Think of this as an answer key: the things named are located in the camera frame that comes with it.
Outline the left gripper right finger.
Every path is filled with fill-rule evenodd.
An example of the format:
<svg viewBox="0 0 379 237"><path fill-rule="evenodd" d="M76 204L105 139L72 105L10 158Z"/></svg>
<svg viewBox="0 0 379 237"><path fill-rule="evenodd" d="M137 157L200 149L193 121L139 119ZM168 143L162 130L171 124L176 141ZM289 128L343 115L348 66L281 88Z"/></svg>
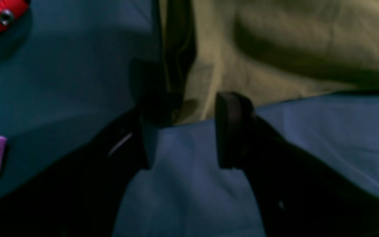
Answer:
<svg viewBox="0 0 379 237"><path fill-rule="evenodd" d="M281 136L236 92L215 97L218 165L240 169L267 237L379 237L379 197Z"/></svg>

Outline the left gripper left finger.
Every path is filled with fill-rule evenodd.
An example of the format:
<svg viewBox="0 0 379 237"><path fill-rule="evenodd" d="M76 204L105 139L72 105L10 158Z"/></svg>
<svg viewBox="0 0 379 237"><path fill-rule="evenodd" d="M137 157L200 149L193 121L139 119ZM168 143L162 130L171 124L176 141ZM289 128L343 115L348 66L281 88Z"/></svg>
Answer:
<svg viewBox="0 0 379 237"><path fill-rule="evenodd" d="M170 125L162 63L132 60L136 105L92 140L0 198L0 237L111 237L127 186L154 165L158 129Z"/></svg>

